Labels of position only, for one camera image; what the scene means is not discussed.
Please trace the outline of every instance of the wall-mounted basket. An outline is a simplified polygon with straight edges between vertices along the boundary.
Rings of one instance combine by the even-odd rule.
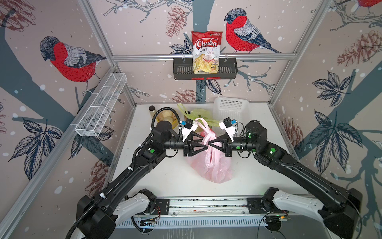
[[[220,58],[217,74],[194,74],[192,59],[174,59],[175,80],[230,80],[235,79],[237,73],[236,58]]]
[[[123,73],[110,74],[75,128],[80,136],[99,136],[126,81],[126,75]]]

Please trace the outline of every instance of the white table surface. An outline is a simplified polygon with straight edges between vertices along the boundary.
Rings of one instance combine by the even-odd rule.
[[[150,133],[149,106],[148,104],[137,105],[113,179],[130,165],[134,150]],[[178,112],[181,120],[184,119],[176,104],[154,106],[156,109],[171,107]],[[214,104],[185,104],[185,106],[187,110],[203,108],[213,112]],[[267,103],[250,103],[250,109],[251,119],[259,120],[268,130],[268,141],[287,150]],[[167,150],[168,155],[174,153],[174,150]],[[276,187],[292,194],[308,193],[286,176],[261,165],[253,156],[244,159],[233,152],[231,168],[233,176],[230,181],[222,184],[210,182],[191,168],[183,157],[182,150],[179,150],[175,157],[164,158],[154,170],[144,176],[128,196],[144,188],[149,189],[157,197],[262,195],[269,187]]]

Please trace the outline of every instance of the black metal basket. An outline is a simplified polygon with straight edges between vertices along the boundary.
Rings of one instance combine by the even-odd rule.
[[[176,80],[230,80],[235,79],[238,73],[236,58],[219,59],[219,71],[217,74],[194,74],[191,58],[174,59],[174,79]]]

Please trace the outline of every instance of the pink plastic bag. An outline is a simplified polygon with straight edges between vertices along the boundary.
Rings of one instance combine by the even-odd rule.
[[[223,152],[208,145],[208,141],[216,139],[215,133],[208,128],[208,125],[203,118],[196,118],[195,121],[197,120],[201,120],[204,124],[202,125],[200,122],[197,122],[205,131],[205,137],[201,144],[207,145],[208,149],[189,157],[188,163],[200,176],[211,182],[220,184],[231,180],[231,158],[225,157]],[[219,147],[222,146],[221,143],[214,144]]]

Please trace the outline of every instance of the yellow plastic bag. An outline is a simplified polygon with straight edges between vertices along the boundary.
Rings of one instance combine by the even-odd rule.
[[[178,103],[178,108],[188,119],[195,120],[196,118],[203,118],[207,122],[208,126],[219,127],[219,121],[213,120],[212,113],[208,110],[193,109],[191,113],[188,114],[187,109],[183,104]]]

